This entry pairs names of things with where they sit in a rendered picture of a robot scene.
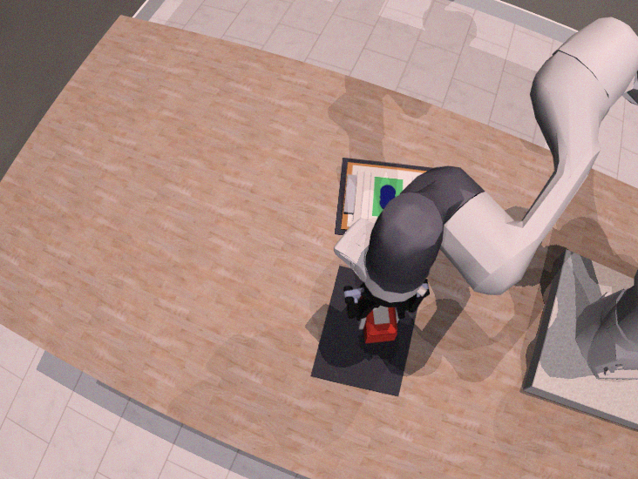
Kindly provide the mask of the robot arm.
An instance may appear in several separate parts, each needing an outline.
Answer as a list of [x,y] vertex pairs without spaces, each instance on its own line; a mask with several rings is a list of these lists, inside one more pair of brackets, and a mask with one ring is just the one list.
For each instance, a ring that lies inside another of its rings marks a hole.
[[[439,248],[474,292],[501,295],[518,283],[590,173],[609,109],[620,97],[638,105],[637,35],[616,18],[595,20],[541,66],[530,97],[554,172],[522,221],[461,167],[416,176],[375,224],[357,220],[334,246],[373,296],[389,303],[424,296]],[[638,380],[638,270],[622,290],[606,292],[577,318],[575,340],[596,379]]]

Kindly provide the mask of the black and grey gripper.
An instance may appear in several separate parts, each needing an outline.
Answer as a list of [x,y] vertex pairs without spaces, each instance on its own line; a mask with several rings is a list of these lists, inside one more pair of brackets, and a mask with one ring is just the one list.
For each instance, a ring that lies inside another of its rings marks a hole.
[[[365,321],[366,321],[366,316],[374,308],[378,308],[380,306],[395,307],[397,323],[398,323],[399,319],[405,318],[404,311],[409,310],[409,313],[414,313],[417,310],[420,303],[422,302],[422,300],[426,296],[430,295],[429,284],[427,279],[424,281],[422,287],[427,289],[424,296],[421,296],[419,293],[416,293],[414,296],[410,297],[408,300],[389,303],[388,301],[385,301],[385,300],[377,298],[376,296],[373,296],[373,294],[365,286],[364,283],[358,289],[356,289],[356,287],[346,286],[343,288],[343,290],[344,290],[345,303],[347,304],[348,318],[353,319],[356,317],[358,321],[359,329],[363,329]],[[357,300],[359,299],[360,296],[362,296],[362,299]]]

